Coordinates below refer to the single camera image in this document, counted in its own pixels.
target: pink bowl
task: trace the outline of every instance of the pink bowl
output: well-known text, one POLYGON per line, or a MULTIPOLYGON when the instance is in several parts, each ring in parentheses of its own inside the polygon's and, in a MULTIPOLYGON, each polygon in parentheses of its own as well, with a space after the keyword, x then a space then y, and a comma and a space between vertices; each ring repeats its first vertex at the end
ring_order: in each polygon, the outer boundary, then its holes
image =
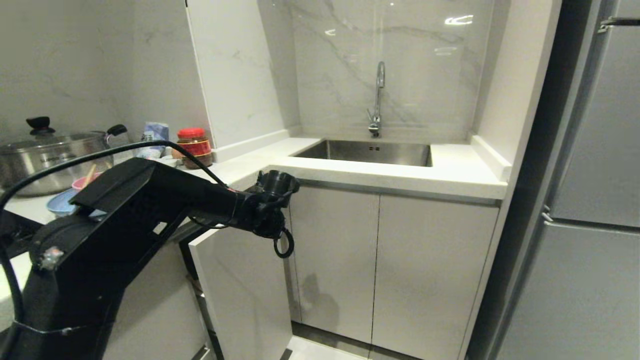
MULTIPOLYGON (((93 175, 93 179, 91 179, 91 181, 95 180, 95 178, 96 178, 96 177, 99 177, 100 175, 102 175, 102 172, 96 172, 96 173, 93 175)), ((78 180, 74 181, 74 182, 71 184, 71 187, 72 187, 74 190, 80 191, 80 190, 84 189, 84 182, 85 182, 85 180, 86 180, 86 176, 83 176, 83 177, 81 177, 80 179, 78 179, 78 180)))

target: jar label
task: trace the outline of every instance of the jar label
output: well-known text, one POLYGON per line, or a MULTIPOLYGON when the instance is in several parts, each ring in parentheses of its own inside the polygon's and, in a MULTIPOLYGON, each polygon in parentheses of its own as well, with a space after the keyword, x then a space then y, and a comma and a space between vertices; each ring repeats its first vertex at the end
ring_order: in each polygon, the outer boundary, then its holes
POLYGON ((208 140, 204 140, 201 142, 181 143, 180 146, 182 146, 185 150, 195 156, 206 155, 211 152, 211 145, 209 145, 208 140))

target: stainless steel pot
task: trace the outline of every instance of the stainless steel pot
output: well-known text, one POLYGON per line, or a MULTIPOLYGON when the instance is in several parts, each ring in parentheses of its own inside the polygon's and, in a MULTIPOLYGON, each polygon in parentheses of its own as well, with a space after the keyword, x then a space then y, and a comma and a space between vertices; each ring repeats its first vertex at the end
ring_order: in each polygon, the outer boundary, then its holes
MULTIPOLYGON (((106 132, 89 131, 72 135, 54 135, 48 117, 27 119, 33 137, 15 143, 0 145, 0 186, 6 190, 25 177, 79 156, 105 150, 109 138, 127 131, 123 125, 106 132)), ((18 192, 23 196, 47 195, 71 187, 74 180, 85 176, 96 164, 98 171, 113 166, 113 157, 105 157, 62 170, 35 181, 18 192)))

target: stainless steel sink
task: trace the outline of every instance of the stainless steel sink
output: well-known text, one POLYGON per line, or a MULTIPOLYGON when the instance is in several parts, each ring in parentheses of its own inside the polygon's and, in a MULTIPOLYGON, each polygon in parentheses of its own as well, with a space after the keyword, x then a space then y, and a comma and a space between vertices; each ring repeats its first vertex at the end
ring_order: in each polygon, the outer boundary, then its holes
POLYGON ((431 147, 416 143, 325 140, 296 155, 298 158, 363 161, 430 167, 431 147))

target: glass jar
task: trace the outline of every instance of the glass jar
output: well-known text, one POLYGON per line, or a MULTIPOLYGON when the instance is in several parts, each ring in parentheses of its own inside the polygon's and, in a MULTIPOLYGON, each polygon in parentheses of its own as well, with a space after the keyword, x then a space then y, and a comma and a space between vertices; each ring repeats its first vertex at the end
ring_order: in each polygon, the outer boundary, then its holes
MULTIPOLYGON (((209 143, 209 138, 205 136, 204 129, 201 127, 187 127, 178 131, 178 144, 198 158, 206 167, 213 164, 211 144, 209 143)), ((186 157, 182 157, 182 162, 190 170, 200 168, 186 157)))

